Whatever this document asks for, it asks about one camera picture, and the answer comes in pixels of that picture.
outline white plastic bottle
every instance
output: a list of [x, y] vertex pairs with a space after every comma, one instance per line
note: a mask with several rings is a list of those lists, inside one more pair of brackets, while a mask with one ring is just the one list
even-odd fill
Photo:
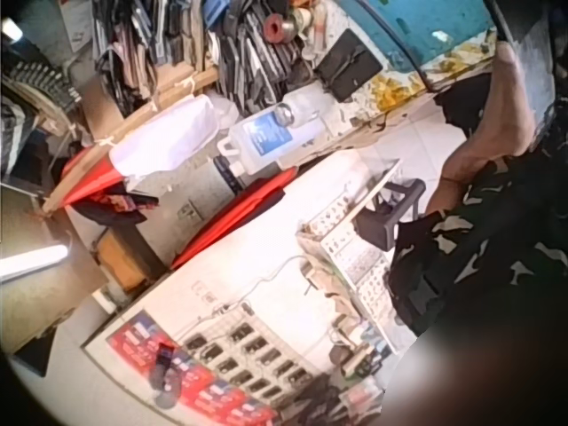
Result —
[[321, 117], [334, 104], [333, 95], [325, 92], [323, 85], [317, 80], [285, 95], [276, 106], [275, 113], [279, 124], [297, 128]]
[[232, 163], [236, 176], [257, 173], [296, 147], [314, 140], [326, 130], [320, 118], [293, 128], [278, 123], [275, 106], [265, 109], [229, 129], [229, 136], [217, 143], [219, 152]]

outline paper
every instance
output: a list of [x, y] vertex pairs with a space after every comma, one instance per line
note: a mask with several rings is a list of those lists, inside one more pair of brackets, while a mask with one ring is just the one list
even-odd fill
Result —
[[59, 0], [59, 8], [75, 53], [92, 39], [91, 1]]

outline blue label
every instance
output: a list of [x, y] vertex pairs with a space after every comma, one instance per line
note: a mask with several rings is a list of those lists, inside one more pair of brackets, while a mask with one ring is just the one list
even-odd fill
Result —
[[247, 122], [243, 129], [261, 156], [271, 153], [292, 140], [288, 129], [276, 122], [274, 113], [265, 114], [252, 122]]

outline fluorescent light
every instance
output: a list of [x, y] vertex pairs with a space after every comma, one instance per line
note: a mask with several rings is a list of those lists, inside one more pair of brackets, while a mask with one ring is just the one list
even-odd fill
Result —
[[59, 244], [0, 259], [0, 280], [8, 280], [56, 264], [67, 257], [67, 252], [67, 247]]
[[14, 43], [16, 43], [21, 39], [21, 37], [24, 36], [24, 33], [21, 32], [21, 29], [19, 29], [16, 23], [10, 18], [4, 18], [2, 20], [2, 32], [9, 36]]

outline red cloth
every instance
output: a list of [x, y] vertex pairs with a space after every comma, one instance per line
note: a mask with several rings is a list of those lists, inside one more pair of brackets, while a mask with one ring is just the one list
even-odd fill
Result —
[[[63, 178], [75, 164], [90, 150], [83, 149], [79, 154], [67, 162], [63, 168], [61, 178]], [[79, 201], [89, 195], [98, 193], [109, 186], [116, 185], [124, 180], [113, 166], [108, 157], [105, 155], [89, 172], [81, 179], [81, 181], [73, 188], [71, 192], [63, 199], [62, 206], [67, 206], [75, 201]]]
[[239, 223], [243, 222], [271, 194], [292, 182], [296, 178], [297, 173], [297, 168], [288, 169], [272, 179], [259, 179], [254, 182], [199, 231], [191, 242], [185, 246], [184, 251], [174, 259], [171, 269], [183, 266], [204, 249], [231, 233]]

